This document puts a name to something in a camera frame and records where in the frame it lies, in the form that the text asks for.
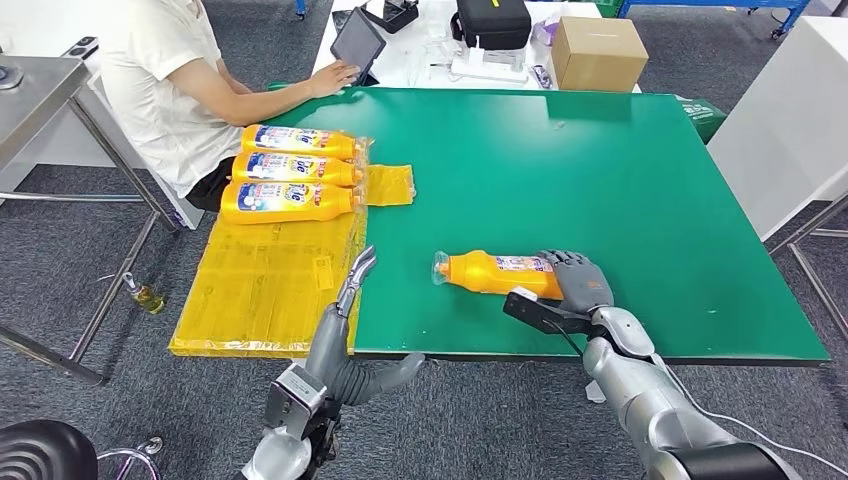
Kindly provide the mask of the person's right hand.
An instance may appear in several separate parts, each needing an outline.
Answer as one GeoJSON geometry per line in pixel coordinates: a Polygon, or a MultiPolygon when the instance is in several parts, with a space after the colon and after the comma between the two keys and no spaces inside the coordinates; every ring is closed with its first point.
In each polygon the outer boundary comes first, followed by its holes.
{"type": "Polygon", "coordinates": [[[311,99],[324,98],[334,95],[344,87],[353,84],[360,74],[356,65],[348,65],[337,60],[318,70],[307,81],[311,99]]]}

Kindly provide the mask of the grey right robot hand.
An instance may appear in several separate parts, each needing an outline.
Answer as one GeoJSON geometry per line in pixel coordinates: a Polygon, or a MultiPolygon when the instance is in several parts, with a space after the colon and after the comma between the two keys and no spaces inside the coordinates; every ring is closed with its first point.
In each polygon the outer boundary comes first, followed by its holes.
{"type": "Polygon", "coordinates": [[[599,307],[614,305],[614,295],[606,276],[588,257],[563,250],[540,250],[537,255],[553,268],[563,296],[561,309],[591,314],[599,307]]]}

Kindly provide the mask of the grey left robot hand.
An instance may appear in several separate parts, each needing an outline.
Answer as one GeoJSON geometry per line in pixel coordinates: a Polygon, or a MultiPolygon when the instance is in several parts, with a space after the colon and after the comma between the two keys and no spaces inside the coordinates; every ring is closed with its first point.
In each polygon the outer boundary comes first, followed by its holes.
{"type": "Polygon", "coordinates": [[[347,353],[349,316],[365,277],[376,263],[372,245],[354,259],[336,301],[322,313],[306,361],[306,370],[327,387],[327,396],[347,406],[364,404],[410,382],[425,362],[425,355],[416,352],[387,368],[372,371],[354,362],[347,353]]]}

